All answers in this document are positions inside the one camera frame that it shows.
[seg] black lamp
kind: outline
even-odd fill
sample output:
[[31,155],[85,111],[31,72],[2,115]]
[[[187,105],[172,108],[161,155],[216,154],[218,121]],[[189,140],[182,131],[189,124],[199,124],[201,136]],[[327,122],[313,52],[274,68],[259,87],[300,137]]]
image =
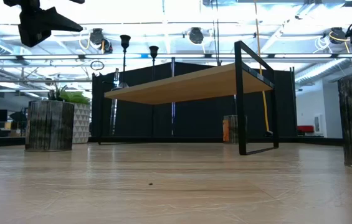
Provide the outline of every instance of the black lamp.
[[[159,47],[157,46],[151,46],[150,51],[151,51],[151,57],[152,57],[152,80],[151,82],[155,81],[155,58],[158,56],[158,50]],[[154,114],[155,114],[155,106],[152,105],[151,107],[151,137],[154,136]]]
[[129,46],[131,37],[129,35],[121,35],[120,39],[121,39],[121,46],[123,47],[123,73],[119,77],[120,84],[113,90],[128,88],[128,85],[126,82],[124,82],[124,79],[125,79],[125,70],[126,70],[126,49]]
[[155,80],[155,58],[156,56],[158,56],[158,50],[159,50],[159,47],[157,46],[150,47],[151,57],[152,57],[152,81]]

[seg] black backdrop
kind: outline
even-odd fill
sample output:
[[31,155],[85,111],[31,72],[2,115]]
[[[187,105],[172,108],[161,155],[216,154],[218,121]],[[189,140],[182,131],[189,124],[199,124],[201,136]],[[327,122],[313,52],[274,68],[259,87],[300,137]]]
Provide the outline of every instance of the black backdrop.
[[[207,65],[175,63],[174,75],[183,75],[211,68]],[[169,78],[172,74],[171,63],[155,66],[155,80]],[[125,81],[129,86],[150,82],[152,67],[125,72]],[[110,133],[110,117],[112,100],[103,99],[103,93],[113,88],[114,74],[95,77],[93,79],[93,133],[99,136],[117,137],[150,137],[152,106],[140,103],[118,101],[115,133]],[[278,108],[278,128],[280,137],[296,136],[296,107],[294,79],[291,72],[275,71],[275,84]],[[245,113],[248,117],[248,137],[261,138],[265,133],[264,104],[262,93],[244,95]],[[269,124],[271,129],[272,102],[270,93],[266,92]],[[172,119],[172,104],[155,105],[154,107],[154,137],[195,137],[221,138],[222,119],[225,115],[235,114],[233,96],[211,98],[205,100],[175,103],[174,119]]]

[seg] gray planter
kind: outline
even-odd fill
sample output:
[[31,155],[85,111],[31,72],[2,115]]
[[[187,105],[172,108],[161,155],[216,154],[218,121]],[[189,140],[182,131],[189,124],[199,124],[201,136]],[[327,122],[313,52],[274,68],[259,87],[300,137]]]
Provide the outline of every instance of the gray planter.
[[88,143],[90,135],[90,105],[74,103],[74,144]]
[[72,150],[74,108],[73,104],[60,101],[30,101],[25,150]]

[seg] yellow cable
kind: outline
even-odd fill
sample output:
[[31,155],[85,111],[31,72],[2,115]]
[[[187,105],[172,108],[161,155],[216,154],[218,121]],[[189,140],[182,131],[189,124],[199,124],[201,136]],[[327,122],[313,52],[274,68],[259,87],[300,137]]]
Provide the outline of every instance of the yellow cable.
[[339,39],[339,38],[336,38],[336,37],[333,37],[331,34],[333,34],[333,31],[330,32],[330,37],[334,40],[339,40],[339,41],[349,41],[349,39]]
[[347,41],[345,41],[345,46],[346,46],[346,50],[348,51],[348,53],[350,54],[350,50],[349,50],[349,47],[348,47],[348,43]]
[[80,33],[80,37],[78,39],[78,44],[81,46],[81,48],[87,50],[90,47],[90,36],[91,36],[91,33],[88,34],[87,47],[84,47],[82,44],[82,33]]
[[[260,37],[259,37],[259,22],[257,20],[257,5],[256,5],[256,0],[255,0],[255,13],[256,13],[256,38],[257,38],[257,49],[260,57]],[[262,71],[262,65],[259,63],[259,72],[261,75],[263,75]],[[267,131],[270,131],[269,128],[269,116],[267,115],[267,100],[265,99],[265,93],[262,91],[263,95],[263,106],[264,106],[264,119],[265,119],[265,128]]]

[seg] black camera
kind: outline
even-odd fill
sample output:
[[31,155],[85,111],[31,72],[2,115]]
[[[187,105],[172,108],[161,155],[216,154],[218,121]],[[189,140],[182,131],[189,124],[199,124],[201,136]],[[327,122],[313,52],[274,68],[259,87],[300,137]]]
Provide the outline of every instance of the black camera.
[[[84,0],[69,0],[83,4]],[[4,0],[8,6],[21,6],[19,18],[21,23],[18,25],[21,42],[33,47],[51,36],[52,30],[80,32],[83,27],[60,15],[55,7],[48,10],[40,8],[40,0]]]

